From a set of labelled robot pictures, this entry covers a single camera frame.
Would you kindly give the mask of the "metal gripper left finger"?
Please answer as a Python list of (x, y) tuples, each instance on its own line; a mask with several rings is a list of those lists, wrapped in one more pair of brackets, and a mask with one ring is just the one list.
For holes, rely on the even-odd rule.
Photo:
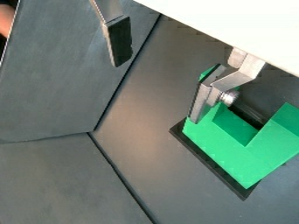
[(132, 57), (130, 18), (122, 12), (118, 0), (89, 0), (97, 14), (113, 67)]

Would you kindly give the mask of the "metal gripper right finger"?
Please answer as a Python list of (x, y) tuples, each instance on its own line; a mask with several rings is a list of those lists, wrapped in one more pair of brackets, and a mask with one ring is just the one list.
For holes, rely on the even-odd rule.
[(236, 87), (250, 82), (265, 65), (252, 54), (233, 48), (228, 56), (228, 65), (217, 64), (198, 81), (188, 117), (197, 123), (210, 108), (222, 102), (230, 106), (238, 97)]

